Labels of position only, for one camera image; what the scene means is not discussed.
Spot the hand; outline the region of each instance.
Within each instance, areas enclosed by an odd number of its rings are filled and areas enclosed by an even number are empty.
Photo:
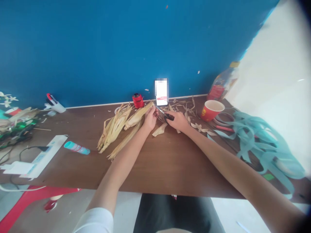
[[[145,114],[144,126],[150,131],[154,129],[156,120],[159,117],[159,111],[155,106],[152,106]]]
[[[175,128],[175,129],[177,129],[183,133],[189,127],[188,121],[186,120],[186,118],[182,112],[166,111],[165,114],[170,114],[171,116],[173,116],[175,118],[173,121],[166,119],[168,124],[171,127]]]

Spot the glue stick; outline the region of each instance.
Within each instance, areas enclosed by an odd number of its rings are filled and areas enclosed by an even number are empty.
[[[64,145],[65,148],[74,151],[74,152],[79,152],[80,154],[86,154],[88,155],[90,153],[89,149],[86,149],[85,147],[82,147],[72,141],[66,142]]]

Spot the smartphone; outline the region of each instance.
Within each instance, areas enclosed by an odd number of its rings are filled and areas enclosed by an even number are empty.
[[[168,104],[168,79],[155,80],[155,100],[158,106]]]

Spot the red paper cup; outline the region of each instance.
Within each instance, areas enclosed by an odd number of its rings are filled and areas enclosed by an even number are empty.
[[[225,106],[217,100],[208,100],[204,104],[204,108],[201,113],[201,119],[204,121],[211,121],[220,112],[225,109]]]
[[[5,113],[6,113],[6,114],[9,114],[9,115],[11,115],[11,116],[14,116],[14,115],[16,115],[17,113],[19,113],[20,111],[21,111],[20,108],[15,107],[15,108],[11,108],[10,110],[7,110]]]

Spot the person's left hand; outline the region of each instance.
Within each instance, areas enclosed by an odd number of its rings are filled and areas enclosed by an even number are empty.
[[[159,111],[155,106],[152,106],[145,114],[144,126],[150,131],[154,129],[156,120],[159,117]]]

